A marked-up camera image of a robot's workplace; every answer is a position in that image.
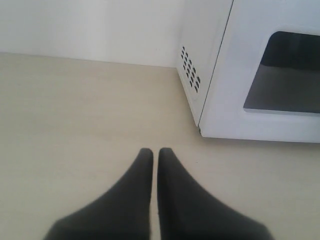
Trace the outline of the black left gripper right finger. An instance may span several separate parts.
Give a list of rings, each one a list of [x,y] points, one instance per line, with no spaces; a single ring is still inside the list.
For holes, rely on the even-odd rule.
[[[268,228],[207,192],[171,148],[159,150],[157,202],[163,240],[272,240]]]

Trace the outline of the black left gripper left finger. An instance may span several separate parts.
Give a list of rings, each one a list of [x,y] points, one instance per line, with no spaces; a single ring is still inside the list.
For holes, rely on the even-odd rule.
[[[141,148],[125,174],[102,196],[57,220],[46,240],[148,240],[153,152]]]

